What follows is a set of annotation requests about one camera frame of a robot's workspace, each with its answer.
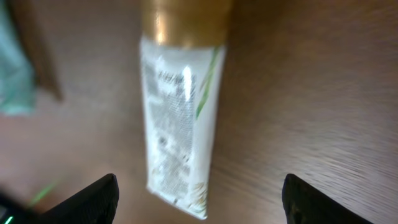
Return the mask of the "white bamboo print tube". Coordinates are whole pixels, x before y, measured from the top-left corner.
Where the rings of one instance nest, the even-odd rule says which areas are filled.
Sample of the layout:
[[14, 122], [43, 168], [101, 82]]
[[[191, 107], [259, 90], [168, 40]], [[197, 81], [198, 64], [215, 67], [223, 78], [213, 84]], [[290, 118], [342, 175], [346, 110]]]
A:
[[207, 217], [231, 0], [145, 0], [140, 41], [147, 189]]

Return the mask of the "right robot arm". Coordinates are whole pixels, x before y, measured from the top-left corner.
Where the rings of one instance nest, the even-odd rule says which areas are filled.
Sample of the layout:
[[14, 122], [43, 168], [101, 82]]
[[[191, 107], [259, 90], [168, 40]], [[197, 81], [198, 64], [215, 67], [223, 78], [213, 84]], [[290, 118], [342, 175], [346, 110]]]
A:
[[[112, 224], [118, 201], [114, 174], [106, 174], [45, 213], [22, 205], [2, 191], [1, 224]], [[371, 224], [294, 174], [285, 177], [282, 203], [288, 224]]]

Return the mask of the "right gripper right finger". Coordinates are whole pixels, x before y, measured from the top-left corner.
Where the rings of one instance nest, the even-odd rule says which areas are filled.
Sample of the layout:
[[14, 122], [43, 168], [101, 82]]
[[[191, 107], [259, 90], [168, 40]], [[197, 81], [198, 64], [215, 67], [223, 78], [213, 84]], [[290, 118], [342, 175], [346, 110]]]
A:
[[372, 224], [294, 174], [285, 176], [282, 204], [288, 224]]

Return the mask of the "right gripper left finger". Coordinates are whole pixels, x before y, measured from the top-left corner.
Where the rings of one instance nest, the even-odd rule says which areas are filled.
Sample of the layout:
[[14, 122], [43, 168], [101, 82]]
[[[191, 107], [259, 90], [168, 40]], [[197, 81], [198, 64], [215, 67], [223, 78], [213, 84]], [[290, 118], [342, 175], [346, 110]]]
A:
[[50, 224], [112, 224], [119, 201], [114, 174], [106, 174], [40, 216]]

